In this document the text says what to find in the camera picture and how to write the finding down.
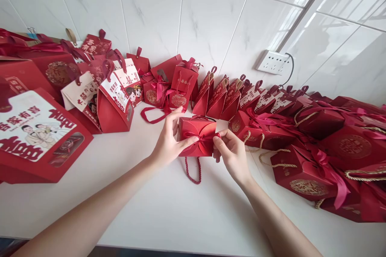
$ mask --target red satin ribbon bow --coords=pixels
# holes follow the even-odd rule
[[[345,181],[331,167],[331,165],[329,164],[330,156],[328,156],[325,152],[321,151],[316,146],[313,146],[311,148],[311,154],[314,160],[319,165],[320,175],[326,180],[329,180],[331,183],[336,184],[338,191],[334,201],[334,206],[335,206],[335,209],[339,209],[343,205],[343,202],[345,201],[347,194],[350,192],[346,186]]]

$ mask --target red cardboard packaging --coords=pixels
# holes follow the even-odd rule
[[[7,100],[6,86],[1,95],[0,179],[9,184],[57,183],[92,135],[43,89]]]
[[[264,134],[262,148],[271,151],[282,149],[296,140],[296,136],[283,128],[278,127],[284,117],[275,114],[254,115],[252,108],[247,110],[248,114],[238,111],[229,122],[228,127],[245,144],[251,147],[260,147],[261,138]]]
[[[60,95],[31,60],[0,56],[0,76],[11,87],[10,97],[41,87],[57,102],[62,103]]]
[[[213,96],[214,89],[214,73],[216,72],[217,67],[213,66],[211,71],[208,71],[204,81],[201,83],[200,90],[198,92],[197,98],[194,100],[195,105],[192,110],[192,113],[196,115],[206,115],[208,102]]]
[[[339,158],[332,164],[342,170],[357,170],[369,165],[386,165],[386,135],[357,126],[344,126],[320,142]]]

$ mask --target electrical outlet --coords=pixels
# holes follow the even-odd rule
[[[256,70],[281,75],[285,64],[290,63],[288,55],[265,50],[256,64]]]

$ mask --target red paper bag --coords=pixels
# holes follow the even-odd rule
[[[214,89],[214,73],[216,72],[217,67],[213,66],[211,71],[208,71],[204,81],[201,83],[200,91],[197,95],[197,98],[194,100],[195,105],[192,110],[192,113],[196,115],[206,115],[208,101],[213,96]]]
[[[162,62],[156,67],[153,67],[150,71],[152,72],[154,78],[157,78],[157,76],[160,75],[165,82],[171,82],[173,80],[174,70],[181,61],[182,57],[178,54]]]
[[[111,41],[105,39],[105,36],[106,32],[103,29],[99,30],[99,37],[88,34],[81,46],[81,49],[84,52],[95,55],[105,54],[111,49]]]
[[[104,133],[119,133],[130,130],[134,108],[122,83],[119,81],[111,60],[105,60],[110,66],[106,79],[99,86],[97,113]]]
[[[255,86],[249,85],[244,88],[240,98],[239,110],[246,112],[249,107],[255,108],[259,101],[261,90],[259,89],[263,84],[262,80],[259,80]]]
[[[11,87],[10,97],[41,87],[57,102],[62,103],[60,95],[31,60],[0,56],[0,76]]]
[[[151,69],[150,61],[148,58],[142,57],[141,52],[142,52],[142,48],[138,47],[136,55],[127,53],[126,58],[130,58],[133,60],[134,66],[136,67],[138,73],[141,71],[141,74],[145,74],[150,72],[150,69]]]
[[[57,183],[92,135],[41,88],[7,99],[9,86],[0,82],[0,179]]]
[[[217,85],[213,96],[208,103],[208,112],[206,113],[207,116],[220,119],[224,109],[228,83],[229,80],[225,75]]]

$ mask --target hand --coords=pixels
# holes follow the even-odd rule
[[[213,157],[217,158],[222,155],[226,169],[235,182],[239,186],[246,184],[253,178],[246,161],[244,143],[229,129],[218,133],[221,138],[213,137]]]
[[[150,155],[162,164],[169,164],[188,146],[198,141],[198,137],[190,137],[177,142],[174,135],[177,133],[179,117],[183,116],[182,106],[176,108],[165,118],[165,124],[158,138],[156,147]]]

